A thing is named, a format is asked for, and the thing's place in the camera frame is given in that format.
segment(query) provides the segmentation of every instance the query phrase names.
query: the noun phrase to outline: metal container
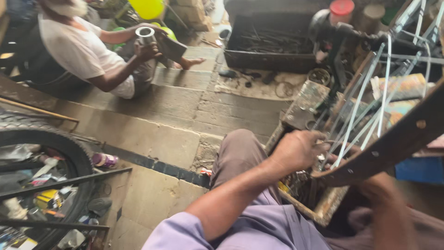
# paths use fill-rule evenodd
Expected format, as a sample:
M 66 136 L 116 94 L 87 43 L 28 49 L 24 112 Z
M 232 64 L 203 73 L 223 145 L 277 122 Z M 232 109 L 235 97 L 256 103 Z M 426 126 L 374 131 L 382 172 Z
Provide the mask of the metal container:
M 142 45 L 148 45 L 152 42 L 156 41 L 154 37 L 155 31 L 150 27 L 140 27 L 136 29 L 136 35 L 139 36 L 142 42 Z
M 255 14 L 251 17 L 237 16 L 227 48 L 224 50 L 227 65 L 232 68 L 308 73 L 317 65 L 314 48 L 307 54 L 266 53 L 241 51 L 238 49 L 238 44 L 239 37 L 244 31 L 251 32 L 261 28 L 307 37 L 308 26 L 312 17 L 313 14 L 306 13 Z

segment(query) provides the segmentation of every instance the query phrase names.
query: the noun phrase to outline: red lid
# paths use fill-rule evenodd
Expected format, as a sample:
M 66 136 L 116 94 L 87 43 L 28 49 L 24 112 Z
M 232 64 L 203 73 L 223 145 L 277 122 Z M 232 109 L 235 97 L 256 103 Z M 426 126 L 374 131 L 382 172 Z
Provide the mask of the red lid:
M 337 16 L 346 16 L 355 8 L 352 0 L 334 0 L 330 4 L 330 12 Z

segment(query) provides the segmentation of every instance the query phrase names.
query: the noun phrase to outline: metal cylinder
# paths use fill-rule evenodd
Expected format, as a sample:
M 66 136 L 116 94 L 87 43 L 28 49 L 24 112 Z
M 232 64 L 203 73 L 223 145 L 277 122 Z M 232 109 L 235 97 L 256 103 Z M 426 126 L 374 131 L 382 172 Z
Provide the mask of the metal cylinder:
M 148 45 L 156 41 L 154 30 L 150 27 L 140 27 L 136 29 L 136 35 L 140 37 L 142 45 Z

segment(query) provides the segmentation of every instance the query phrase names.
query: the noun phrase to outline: black metal bar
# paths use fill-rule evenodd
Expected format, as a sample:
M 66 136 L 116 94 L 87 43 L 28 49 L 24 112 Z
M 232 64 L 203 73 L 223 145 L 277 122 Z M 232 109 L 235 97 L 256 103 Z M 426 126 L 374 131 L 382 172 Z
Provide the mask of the black metal bar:
M 38 169 L 43 167 L 45 164 L 42 162 L 14 162 L 7 165 L 0 166 L 0 173 L 12 172 L 17 170 L 27 170 L 27 169 Z
M 19 220 L 19 219 L 0 219 L 0 226 L 101 230 L 101 231 L 108 231 L 110 229 L 110 227 L 103 225 L 87 225 L 82 223 L 65 223 L 65 222 L 34 222 L 34 221 Z
M 91 175 L 72 178 L 72 179 L 68 179 L 65 181 L 58 181 L 58 182 L 51 183 L 51 184 L 43 184 L 40 186 L 25 188 L 25 189 L 21 189 L 21 190 L 4 192 L 4 193 L 0 193 L 0 201 L 5 200 L 5 199 L 14 198 L 17 196 L 27 196 L 27 195 L 34 194 L 34 193 L 40 192 L 40 191 L 45 191 L 48 189 L 60 189 L 60 188 L 63 188 L 65 186 L 69 186 L 72 184 L 87 182 L 87 181 L 98 179 L 98 178 L 108 177 L 109 175 L 129 172 L 131 170 L 132 170 L 132 168 L 111 170 L 111 171 L 107 171 L 107 172 L 103 172 L 103 173 L 95 173 L 95 174 L 91 174 Z

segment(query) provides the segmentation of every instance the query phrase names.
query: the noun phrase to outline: plastic jar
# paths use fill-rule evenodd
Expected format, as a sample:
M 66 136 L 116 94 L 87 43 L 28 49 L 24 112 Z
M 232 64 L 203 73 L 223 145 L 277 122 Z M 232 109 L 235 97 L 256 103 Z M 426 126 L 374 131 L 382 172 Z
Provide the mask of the plastic jar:
M 330 24 L 333 26 L 339 22 L 348 24 L 354 8 L 355 3 L 352 0 L 334 0 L 330 4 Z

